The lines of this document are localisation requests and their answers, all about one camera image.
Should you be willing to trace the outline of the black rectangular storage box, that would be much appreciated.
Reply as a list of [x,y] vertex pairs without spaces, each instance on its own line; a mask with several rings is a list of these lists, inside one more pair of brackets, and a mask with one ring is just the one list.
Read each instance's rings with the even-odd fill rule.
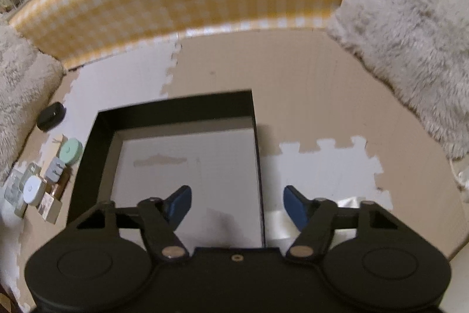
[[200,94],[97,114],[68,209],[133,207],[179,187],[192,205],[176,229],[188,249],[266,243],[258,135],[250,91]]

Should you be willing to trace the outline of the small patterned beige box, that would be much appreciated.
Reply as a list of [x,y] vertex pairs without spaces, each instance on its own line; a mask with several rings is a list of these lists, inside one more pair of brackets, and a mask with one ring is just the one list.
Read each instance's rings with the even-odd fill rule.
[[46,222],[55,224],[62,207],[60,200],[54,198],[51,194],[45,193],[37,208],[38,213]]

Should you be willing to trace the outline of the mint green round device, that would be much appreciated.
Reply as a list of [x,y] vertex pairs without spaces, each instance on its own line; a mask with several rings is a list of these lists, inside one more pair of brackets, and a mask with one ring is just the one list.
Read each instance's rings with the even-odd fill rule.
[[65,165],[73,165],[80,158],[83,152],[82,143],[75,137],[70,138],[63,143],[59,150],[59,159]]

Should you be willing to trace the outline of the grey white power adapter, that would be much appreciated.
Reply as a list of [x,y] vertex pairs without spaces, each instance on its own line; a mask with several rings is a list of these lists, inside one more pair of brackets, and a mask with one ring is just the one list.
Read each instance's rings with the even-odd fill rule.
[[44,178],[50,184],[56,184],[59,182],[61,176],[64,174],[64,171],[67,169],[67,165],[57,156],[54,156],[51,160],[48,168],[45,172]]

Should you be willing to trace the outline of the white round puck device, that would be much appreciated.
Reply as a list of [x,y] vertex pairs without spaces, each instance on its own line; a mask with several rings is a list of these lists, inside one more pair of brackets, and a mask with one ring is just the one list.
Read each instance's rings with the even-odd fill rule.
[[38,207],[45,194],[45,182],[38,175],[31,175],[23,188],[23,200],[32,207]]

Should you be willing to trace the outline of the clear plastic screw box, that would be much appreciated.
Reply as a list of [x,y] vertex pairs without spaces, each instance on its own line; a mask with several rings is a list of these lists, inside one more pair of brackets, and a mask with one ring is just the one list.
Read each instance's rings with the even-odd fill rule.
[[26,212],[27,203],[23,198],[23,189],[26,180],[32,175],[38,175],[41,167],[34,162],[29,163],[25,172],[13,169],[5,181],[5,200],[14,208],[14,214],[23,218]]

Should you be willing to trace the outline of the black oval case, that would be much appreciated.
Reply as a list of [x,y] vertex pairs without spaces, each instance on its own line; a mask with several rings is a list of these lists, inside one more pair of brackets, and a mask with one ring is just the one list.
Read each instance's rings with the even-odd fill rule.
[[37,128],[43,132],[58,126],[65,117],[66,108],[60,102],[54,102],[43,109],[37,118]]

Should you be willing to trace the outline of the left fluffy white pillow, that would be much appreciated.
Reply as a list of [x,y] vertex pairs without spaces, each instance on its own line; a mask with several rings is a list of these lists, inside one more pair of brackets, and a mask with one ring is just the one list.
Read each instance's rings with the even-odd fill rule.
[[40,52],[1,19],[1,181],[63,76],[60,61]]

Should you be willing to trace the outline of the fluffy white pillow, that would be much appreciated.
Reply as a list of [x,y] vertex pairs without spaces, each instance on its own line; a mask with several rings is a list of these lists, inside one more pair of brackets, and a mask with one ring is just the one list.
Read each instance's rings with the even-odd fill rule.
[[60,61],[40,52],[1,19],[1,181],[63,76]]
[[468,153],[468,0],[343,0],[327,33],[418,116],[445,155]]

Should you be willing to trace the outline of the right fluffy white pillow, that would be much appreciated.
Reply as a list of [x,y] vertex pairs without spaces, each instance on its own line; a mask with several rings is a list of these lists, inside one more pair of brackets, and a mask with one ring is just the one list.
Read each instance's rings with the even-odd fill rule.
[[343,0],[327,33],[418,116],[445,155],[468,153],[468,0]]

